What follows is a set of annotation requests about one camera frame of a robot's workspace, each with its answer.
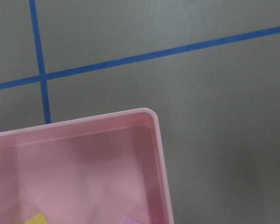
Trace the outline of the pink plastic bin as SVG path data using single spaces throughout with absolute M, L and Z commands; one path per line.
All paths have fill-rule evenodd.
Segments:
M 0 132 L 0 224 L 174 222 L 148 108 Z

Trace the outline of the yellow foam block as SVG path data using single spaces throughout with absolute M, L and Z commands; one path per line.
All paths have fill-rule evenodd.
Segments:
M 48 224 L 48 221 L 43 213 L 39 213 L 33 218 L 24 222 L 24 224 Z

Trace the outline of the pink foam block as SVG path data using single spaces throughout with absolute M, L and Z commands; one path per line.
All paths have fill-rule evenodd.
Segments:
M 125 216 L 121 222 L 121 224 L 141 224 L 140 222 L 138 222 L 137 220 L 129 217 L 129 216 Z

